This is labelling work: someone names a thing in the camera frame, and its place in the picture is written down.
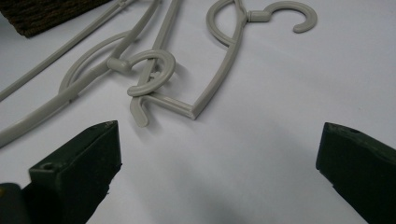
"clothes hanger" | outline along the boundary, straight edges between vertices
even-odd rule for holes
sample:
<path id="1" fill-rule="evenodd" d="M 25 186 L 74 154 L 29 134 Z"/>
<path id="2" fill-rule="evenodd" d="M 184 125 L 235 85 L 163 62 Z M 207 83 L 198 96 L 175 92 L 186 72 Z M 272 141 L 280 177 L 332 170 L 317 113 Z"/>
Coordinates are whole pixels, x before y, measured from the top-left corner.
<path id="1" fill-rule="evenodd" d="M 100 15 L 98 17 L 98 19 L 93 21 L 85 29 L 83 29 L 76 36 L 74 36 L 71 40 L 69 40 L 67 43 L 65 43 L 63 46 L 61 46 L 55 52 L 53 52 L 47 59 L 45 59 L 43 62 L 38 64 L 36 67 L 34 67 L 29 72 L 27 72 L 25 75 L 20 77 L 17 81 L 15 81 L 11 85 L 9 85 L 7 88 L 0 91 L 0 102 L 2 102 L 4 99 L 6 99 L 14 91 L 16 91 L 17 89 L 22 87 L 24 84 L 29 82 L 32 78 L 34 78 L 35 76 L 40 74 L 44 69 L 46 69 L 48 66 L 50 66 L 52 63 L 54 63 L 59 58 L 61 58 L 67 51 L 72 49 L 81 40 L 83 40 L 85 37 L 90 35 L 93 31 L 95 31 L 100 26 L 102 26 L 104 23 L 106 23 L 106 21 L 108 21 L 111 17 L 118 14 L 121 9 L 123 9 L 130 3 L 131 3 L 131 1 L 127 3 L 127 0 L 119 0 L 119 1 L 117 1 L 117 3 L 110 6 L 110 8 L 108 10 L 106 10 L 102 15 Z"/>
<path id="2" fill-rule="evenodd" d="M 226 78 L 229 70 L 231 69 L 242 41 L 243 29 L 248 22 L 269 21 L 275 11 L 281 9 L 292 9 L 300 11 L 306 16 L 306 21 L 294 26 L 293 29 L 295 33 L 303 33 L 312 29 L 318 20 L 316 12 L 311 7 L 301 3 L 284 1 L 274 3 L 266 7 L 263 11 L 246 11 L 241 0 L 219 0 L 208 10 L 206 15 L 206 24 L 210 33 L 221 44 L 228 48 L 227 53 L 217 73 L 214 75 L 208 86 L 204 89 L 193 105 L 188 105 L 177 99 L 156 92 L 156 90 L 158 90 L 175 71 L 176 59 L 169 51 L 164 49 L 164 44 L 165 39 L 170 33 L 173 21 L 176 18 L 180 2 L 180 0 L 172 0 L 152 49 L 137 53 L 127 60 L 120 58 L 121 54 L 132 44 L 146 26 L 152 14 L 160 4 L 160 0 L 154 0 L 151 3 L 145 15 L 140 19 L 133 30 L 114 35 L 88 50 L 66 73 L 64 80 L 61 83 L 58 95 L 40 106 L 36 111 L 29 114 L 24 119 L 21 119 L 0 132 L 0 147 L 32 130 L 37 124 L 49 117 L 61 106 L 71 102 L 78 96 L 80 91 L 84 90 L 96 78 L 110 70 L 123 74 L 128 73 L 135 64 L 143 60 L 147 60 L 147 65 L 145 66 L 137 85 L 132 86 L 127 91 L 127 93 L 133 97 L 130 109 L 137 125 L 140 127 L 149 125 L 149 118 L 143 109 L 143 104 L 146 102 L 160 105 L 190 119 L 196 119 L 209 103 L 210 99 L 213 97 L 221 82 Z M 229 37 L 219 30 L 215 24 L 215 17 L 224 7 L 232 3 L 235 4 L 237 12 L 237 24 L 233 32 L 233 36 Z M 77 76 L 76 71 L 78 68 L 92 54 L 105 45 L 121 38 L 121 42 L 114 48 L 107 59 L 90 69 L 90 71 L 84 76 Z M 163 70 L 161 72 L 155 69 L 158 60 L 163 62 Z"/>

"gray hanger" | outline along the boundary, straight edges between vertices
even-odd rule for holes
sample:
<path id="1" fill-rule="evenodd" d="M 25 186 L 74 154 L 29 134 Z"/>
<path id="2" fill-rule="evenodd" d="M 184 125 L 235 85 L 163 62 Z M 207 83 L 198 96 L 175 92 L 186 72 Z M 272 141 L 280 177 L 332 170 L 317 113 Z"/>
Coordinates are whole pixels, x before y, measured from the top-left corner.
<path id="1" fill-rule="evenodd" d="M 229 37 L 222 33 L 216 26 L 215 17 L 225 6 L 232 3 L 235 4 L 237 11 L 237 24 L 233 36 Z M 125 1 L 119 1 L 116 4 L 118 4 L 118 6 L 124 6 Z M 133 30 L 114 35 L 99 43 L 81 56 L 66 73 L 64 80 L 61 83 L 58 95 L 40 106 L 24 119 L 21 119 L 0 132 L 0 147 L 30 131 L 61 106 L 71 102 L 78 96 L 79 92 L 85 89 L 97 77 L 110 70 L 120 73 L 128 73 L 135 64 L 143 60 L 147 60 L 148 63 L 145 66 L 137 85 L 132 86 L 127 91 L 128 94 L 133 97 L 131 102 L 131 113 L 134 116 L 137 125 L 145 127 L 149 124 L 149 118 L 143 110 L 143 104 L 145 102 L 151 102 L 191 119 L 196 119 L 213 97 L 233 65 L 233 61 L 242 41 L 243 29 L 247 22 L 269 21 L 275 11 L 280 9 L 293 9 L 302 12 L 306 16 L 306 21 L 294 26 L 293 29 L 295 33 L 302 33 L 312 29 L 316 25 L 318 19 L 317 14 L 311 7 L 296 2 L 278 2 L 266 7 L 264 11 L 246 11 L 241 0 L 219 0 L 208 10 L 206 15 L 206 24 L 211 34 L 228 48 L 227 53 L 217 73 L 214 75 L 208 86 L 204 89 L 193 105 L 188 105 L 177 99 L 173 99 L 156 92 L 156 90 L 160 88 L 175 71 L 175 57 L 170 52 L 164 50 L 163 45 L 166 37 L 169 35 L 173 20 L 176 17 L 180 6 L 180 0 L 172 0 L 152 49 L 138 53 L 127 60 L 120 58 L 121 54 L 131 45 L 146 26 L 159 4 L 160 0 L 154 0 Z M 92 54 L 103 46 L 120 38 L 122 38 L 122 41 L 114 48 L 113 52 L 107 59 L 96 65 L 84 76 L 77 76 L 76 71 L 78 68 Z M 161 72 L 155 70 L 158 60 L 163 62 L 163 70 Z"/>

